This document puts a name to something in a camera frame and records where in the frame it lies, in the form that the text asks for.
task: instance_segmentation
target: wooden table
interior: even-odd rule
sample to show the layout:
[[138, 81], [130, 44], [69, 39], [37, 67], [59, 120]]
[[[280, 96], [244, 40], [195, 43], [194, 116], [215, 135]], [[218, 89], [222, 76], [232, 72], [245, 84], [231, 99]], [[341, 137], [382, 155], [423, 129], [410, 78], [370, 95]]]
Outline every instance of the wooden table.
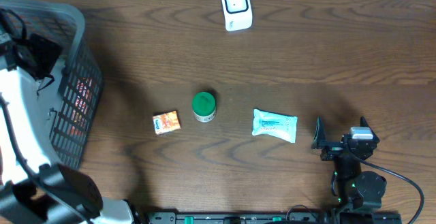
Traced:
[[[252, 0], [253, 26], [235, 33], [220, 0], [45, 1], [82, 11], [104, 72], [81, 167], [102, 195], [145, 210], [328, 208], [316, 118], [339, 140], [364, 115], [381, 139], [369, 161], [415, 180], [418, 222], [434, 223], [436, 0]], [[209, 89], [218, 112], [202, 124], [191, 99]], [[253, 137], [254, 108], [298, 116], [296, 143]], [[156, 136], [152, 115], [171, 110], [182, 129]], [[418, 192], [383, 175], [382, 210], [408, 222]]]

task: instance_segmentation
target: bottle with green lid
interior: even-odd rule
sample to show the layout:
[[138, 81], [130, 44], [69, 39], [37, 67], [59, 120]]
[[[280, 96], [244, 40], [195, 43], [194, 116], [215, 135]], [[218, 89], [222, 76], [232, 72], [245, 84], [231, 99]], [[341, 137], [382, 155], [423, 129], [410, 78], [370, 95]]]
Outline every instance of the bottle with green lid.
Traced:
[[195, 118], [203, 123], [207, 123], [217, 113], [215, 98], [207, 92], [198, 93], [192, 100], [192, 110]]

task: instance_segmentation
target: gray plastic basket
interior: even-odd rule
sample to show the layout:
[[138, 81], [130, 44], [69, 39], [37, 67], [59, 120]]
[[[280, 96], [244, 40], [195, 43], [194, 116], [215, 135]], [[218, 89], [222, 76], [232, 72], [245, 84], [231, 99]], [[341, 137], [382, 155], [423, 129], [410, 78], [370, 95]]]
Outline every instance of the gray plastic basket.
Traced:
[[[54, 150], [64, 164], [78, 169], [103, 91], [102, 73], [83, 37], [84, 17], [73, 6], [43, 1], [0, 0], [0, 7], [17, 13], [29, 35], [37, 33], [63, 47], [51, 73], [55, 82], [41, 91], [38, 104], [48, 115]], [[20, 31], [19, 21], [11, 20]]]

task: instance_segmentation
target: blue and white packet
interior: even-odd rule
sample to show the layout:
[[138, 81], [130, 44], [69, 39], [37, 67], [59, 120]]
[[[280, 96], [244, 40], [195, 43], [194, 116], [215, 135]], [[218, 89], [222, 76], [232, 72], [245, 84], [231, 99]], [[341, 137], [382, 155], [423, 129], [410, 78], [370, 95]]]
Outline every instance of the blue and white packet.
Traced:
[[297, 120], [295, 116], [286, 116], [255, 109], [252, 135], [272, 135], [287, 142], [295, 143]]

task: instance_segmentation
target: white device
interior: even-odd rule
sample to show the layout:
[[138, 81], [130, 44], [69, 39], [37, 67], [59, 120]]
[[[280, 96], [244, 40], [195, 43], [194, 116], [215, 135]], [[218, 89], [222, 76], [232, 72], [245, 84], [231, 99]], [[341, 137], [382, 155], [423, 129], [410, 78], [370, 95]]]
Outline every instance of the white device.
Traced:
[[225, 29], [236, 31], [247, 29], [253, 23], [250, 0], [221, 0], [223, 4]]

